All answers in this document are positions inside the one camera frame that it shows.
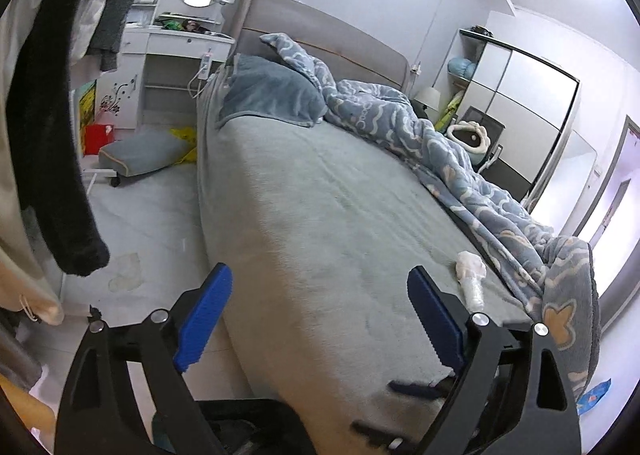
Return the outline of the blue patterned fleece blanket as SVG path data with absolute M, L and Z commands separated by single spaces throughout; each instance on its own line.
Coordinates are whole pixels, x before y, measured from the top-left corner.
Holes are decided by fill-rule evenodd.
M 320 92 L 328 107 L 327 122 L 398 156 L 469 229 L 526 314 L 548 327 L 574 396 L 581 397 L 600 350 L 599 296 L 589 244 L 555 235 L 537 223 L 508 192 L 474 171 L 461 145 L 416 116 L 404 93 L 386 85 L 334 79 L 326 63 L 285 33 L 260 40 Z

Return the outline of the blue snack wrapper on floor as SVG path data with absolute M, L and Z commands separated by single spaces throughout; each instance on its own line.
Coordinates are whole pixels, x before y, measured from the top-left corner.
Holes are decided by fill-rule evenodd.
M 606 379 L 586 391 L 577 401 L 577 414 L 582 416 L 591 411 L 601 401 L 602 397 L 608 393 L 608 390 L 611 388 L 611 383 L 611 379 Z

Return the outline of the white power strip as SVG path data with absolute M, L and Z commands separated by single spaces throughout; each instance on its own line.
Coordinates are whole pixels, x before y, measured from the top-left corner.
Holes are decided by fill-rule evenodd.
M 210 74 L 210 68 L 212 67 L 212 54 L 207 51 L 201 57 L 200 68 L 198 69 L 198 79 L 205 80 L 208 79 Z

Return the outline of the red box on floor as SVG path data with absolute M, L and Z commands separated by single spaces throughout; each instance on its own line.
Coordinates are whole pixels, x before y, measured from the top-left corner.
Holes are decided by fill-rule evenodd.
M 113 125 L 90 124 L 84 128 L 84 154 L 98 155 L 100 149 L 115 141 Z

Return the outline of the dark teal trash bin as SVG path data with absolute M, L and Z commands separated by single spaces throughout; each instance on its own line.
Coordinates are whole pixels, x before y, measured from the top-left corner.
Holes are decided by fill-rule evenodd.
M 217 454 L 317 453 L 299 415 L 284 402 L 264 397 L 195 401 L 184 395 L 166 402 L 171 411 L 198 411 L 220 445 Z

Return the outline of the white vanity desk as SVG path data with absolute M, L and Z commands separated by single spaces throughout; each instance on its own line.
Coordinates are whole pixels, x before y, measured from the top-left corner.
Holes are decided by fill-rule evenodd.
M 160 0 L 134 0 L 122 33 L 115 71 L 96 81 L 96 122 L 122 132 L 144 126 L 193 126 L 201 57 L 212 54 L 212 74 L 234 40 L 216 23 L 160 13 Z

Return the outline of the grey padded headboard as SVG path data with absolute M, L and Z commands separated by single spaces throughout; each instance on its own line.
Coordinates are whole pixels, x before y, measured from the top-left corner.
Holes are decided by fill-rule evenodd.
M 295 0 L 235 0 L 222 9 L 224 32 L 235 40 L 235 53 L 279 56 L 260 38 L 285 33 L 308 54 L 329 66 L 335 79 L 388 85 L 409 90 L 407 59 L 381 41 L 340 19 Z

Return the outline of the cloud shaped pet bed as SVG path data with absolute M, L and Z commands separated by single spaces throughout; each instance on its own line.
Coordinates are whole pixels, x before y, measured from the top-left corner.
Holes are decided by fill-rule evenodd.
M 447 128 L 446 136 L 468 153 L 473 166 L 480 166 L 491 148 L 491 138 L 487 129 L 477 122 L 462 120 L 452 124 Z

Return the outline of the yellow plastic bag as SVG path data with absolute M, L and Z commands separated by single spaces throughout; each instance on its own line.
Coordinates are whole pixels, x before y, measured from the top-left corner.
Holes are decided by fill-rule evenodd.
M 184 144 L 175 165 L 195 164 L 198 160 L 198 131 L 193 127 L 171 128 L 170 133 Z

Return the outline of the cream hanging coat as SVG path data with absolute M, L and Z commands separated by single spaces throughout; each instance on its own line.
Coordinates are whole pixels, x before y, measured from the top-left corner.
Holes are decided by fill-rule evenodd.
M 1 108 L 6 109 L 15 65 L 41 0 L 10 0 L 1 15 Z M 43 274 L 25 230 L 11 160 L 6 117 L 1 118 L 1 307 L 58 325 L 60 299 Z

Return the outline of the beige bedside lamp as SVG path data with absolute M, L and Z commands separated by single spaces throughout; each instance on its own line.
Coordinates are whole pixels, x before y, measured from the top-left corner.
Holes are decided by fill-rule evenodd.
M 416 91 L 413 96 L 413 100 L 420 103 L 424 108 L 429 108 L 433 111 L 439 110 L 440 92 L 434 87 L 423 87 Z

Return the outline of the white and black wardrobe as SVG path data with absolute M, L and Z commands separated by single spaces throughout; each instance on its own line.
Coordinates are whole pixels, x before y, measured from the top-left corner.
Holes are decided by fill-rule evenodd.
M 501 125 L 483 177 L 520 202 L 541 191 L 558 163 L 575 116 L 580 82 L 563 68 L 474 30 L 454 35 L 433 87 L 432 122 L 460 96 L 451 120 L 474 113 Z

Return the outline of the blue-grey pillow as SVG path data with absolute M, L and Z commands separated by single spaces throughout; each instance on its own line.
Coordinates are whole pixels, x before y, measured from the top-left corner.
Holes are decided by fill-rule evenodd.
M 312 82 L 287 66 L 261 56 L 233 58 L 217 127 L 252 116 L 299 127 L 316 126 L 328 107 Z

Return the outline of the grey knit hanging sweater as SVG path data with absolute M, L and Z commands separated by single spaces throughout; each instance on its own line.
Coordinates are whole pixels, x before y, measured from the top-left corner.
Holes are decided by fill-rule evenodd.
M 128 12 L 134 0 L 106 0 L 105 7 L 92 38 L 87 53 L 99 59 L 100 71 L 115 71 L 117 56 L 126 26 Z

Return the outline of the grey bed with sheet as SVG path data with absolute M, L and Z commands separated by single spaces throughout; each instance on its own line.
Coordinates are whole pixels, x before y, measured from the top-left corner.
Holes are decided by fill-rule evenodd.
M 198 198 L 211 263 L 233 275 L 224 309 L 256 397 L 299 415 L 321 454 L 363 454 L 392 380 L 440 364 L 407 295 L 424 267 L 447 293 L 472 241 L 394 155 L 328 123 L 245 116 L 217 127 L 229 68 L 198 99 Z

